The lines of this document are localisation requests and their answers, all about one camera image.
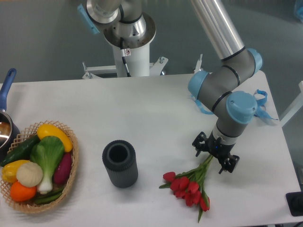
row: yellow bell pepper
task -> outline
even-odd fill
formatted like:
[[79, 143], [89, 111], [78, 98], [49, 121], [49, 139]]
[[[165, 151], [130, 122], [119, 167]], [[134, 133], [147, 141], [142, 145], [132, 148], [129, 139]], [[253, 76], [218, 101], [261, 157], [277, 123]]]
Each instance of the yellow bell pepper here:
[[9, 183], [14, 183], [17, 181], [16, 174], [17, 170], [24, 163], [29, 162], [29, 160], [18, 160], [15, 162], [8, 163], [2, 168], [2, 179]]
[[42, 140], [46, 136], [56, 136], [63, 143], [65, 152], [70, 152], [72, 150], [71, 139], [61, 129], [57, 128], [52, 124], [40, 125], [37, 129], [37, 135], [40, 140]]

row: bok choy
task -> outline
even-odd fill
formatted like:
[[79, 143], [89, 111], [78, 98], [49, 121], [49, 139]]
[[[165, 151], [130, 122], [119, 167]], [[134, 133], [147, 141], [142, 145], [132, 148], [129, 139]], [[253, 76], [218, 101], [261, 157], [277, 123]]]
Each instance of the bok choy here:
[[43, 171], [43, 178], [37, 185], [37, 191], [47, 194], [53, 189], [52, 176], [64, 155], [64, 145], [56, 136], [44, 137], [30, 155]]

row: orange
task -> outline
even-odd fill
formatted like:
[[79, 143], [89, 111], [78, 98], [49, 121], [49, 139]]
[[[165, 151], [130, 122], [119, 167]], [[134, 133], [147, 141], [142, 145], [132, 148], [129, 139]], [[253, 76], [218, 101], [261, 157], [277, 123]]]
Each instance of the orange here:
[[16, 181], [10, 188], [10, 197], [15, 202], [23, 202], [33, 198], [36, 195], [37, 187], [27, 188]]

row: red tulip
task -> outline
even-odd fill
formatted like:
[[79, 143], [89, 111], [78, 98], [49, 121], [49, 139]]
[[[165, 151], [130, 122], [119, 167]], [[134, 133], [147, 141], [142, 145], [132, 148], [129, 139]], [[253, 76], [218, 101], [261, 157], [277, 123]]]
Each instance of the red tulip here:
[[177, 197], [177, 198], [185, 198], [185, 191], [184, 190], [177, 190], [174, 192], [174, 195]]
[[185, 190], [188, 185], [189, 185], [189, 179], [186, 176], [181, 177], [180, 178], [179, 189], [180, 190]]
[[203, 211], [208, 211], [210, 209], [210, 206], [207, 206], [207, 204], [205, 203], [203, 197], [201, 197], [200, 199], [200, 206], [202, 208]]
[[170, 184], [170, 189], [173, 191], [179, 190], [179, 185], [180, 185], [180, 179], [176, 178], [171, 184]]
[[163, 179], [168, 181], [168, 182], [173, 182], [174, 179], [176, 177], [176, 173], [175, 172], [168, 172], [168, 173], [165, 173], [163, 175]]
[[185, 194], [185, 203], [188, 207], [191, 207], [194, 204], [190, 193]]
[[195, 205], [197, 205], [200, 202], [201, 199], [201, 192], [196, 191], [195, 193], [192, 194], [192, 200]]
[[192, 181], [189, 183], [187, 191], [189, 193], [195, 193], [196, 191], [198, 191], [198, 189], [199, 189], [198, 183], [196, 181]]

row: gray cylinder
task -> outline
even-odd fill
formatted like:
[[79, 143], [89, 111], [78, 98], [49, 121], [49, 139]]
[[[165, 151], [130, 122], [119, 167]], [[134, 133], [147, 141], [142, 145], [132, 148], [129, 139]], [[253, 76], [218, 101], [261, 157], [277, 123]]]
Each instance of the gray cylinder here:
[[118, 188], [132, 186], [138, 179], [136, 153], [124, 140], [115, 140], [103, 150], [102, 160], [110, 181]]

